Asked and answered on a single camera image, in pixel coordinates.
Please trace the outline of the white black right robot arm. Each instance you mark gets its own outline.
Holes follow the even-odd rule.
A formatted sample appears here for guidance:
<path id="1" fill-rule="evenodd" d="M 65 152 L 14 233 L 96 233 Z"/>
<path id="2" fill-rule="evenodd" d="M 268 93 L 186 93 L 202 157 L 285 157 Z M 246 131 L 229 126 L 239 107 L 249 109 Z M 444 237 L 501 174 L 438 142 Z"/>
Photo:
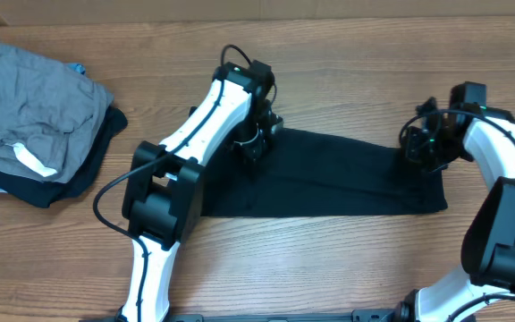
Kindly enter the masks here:
<path id="1" fill-rule="evenodd" d="M 460 264 L 435 284 L 412 291 L 391 321 L 472 321 L 497 301 L 515 302 L 515 118 L 478 102 L 440 109 L 434 98 L 417 106 L 415 126 L 399 133 L 405 157 L 427 170 L 462 158 L 477 163 L 489 190 L 467 230 Z"/>

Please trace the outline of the black t-shirt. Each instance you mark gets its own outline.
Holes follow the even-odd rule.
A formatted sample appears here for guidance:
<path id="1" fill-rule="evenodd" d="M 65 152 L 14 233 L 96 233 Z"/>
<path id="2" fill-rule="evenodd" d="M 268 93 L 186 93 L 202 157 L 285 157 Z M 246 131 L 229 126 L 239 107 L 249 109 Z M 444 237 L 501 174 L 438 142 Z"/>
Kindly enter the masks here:
<path id="1" fill-rule="evenodd" d="M 398 148 L 284 129 L 257 162 L 220 148 L 207 166 L 203 216 L 425 215 L 448 207 L 439 172 Z"/>

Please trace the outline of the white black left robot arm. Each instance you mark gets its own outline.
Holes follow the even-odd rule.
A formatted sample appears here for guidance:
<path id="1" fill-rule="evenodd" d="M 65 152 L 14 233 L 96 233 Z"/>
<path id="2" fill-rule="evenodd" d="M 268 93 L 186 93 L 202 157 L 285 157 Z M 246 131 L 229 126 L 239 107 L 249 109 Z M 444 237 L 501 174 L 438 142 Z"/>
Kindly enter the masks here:
<path id="1" fill-rule="evenodd" d="M 131 285 L 116 320 L 166 318 L 177 250 L 201 216 L 207 164 L 223 147 L 251 164 L 267 152 L 283 125 L 267 98 L 273 86 L 267 64 L 223 64 L 204 101 L 176 132 L 136 149 L 122 204 L 134 250 Z"/>

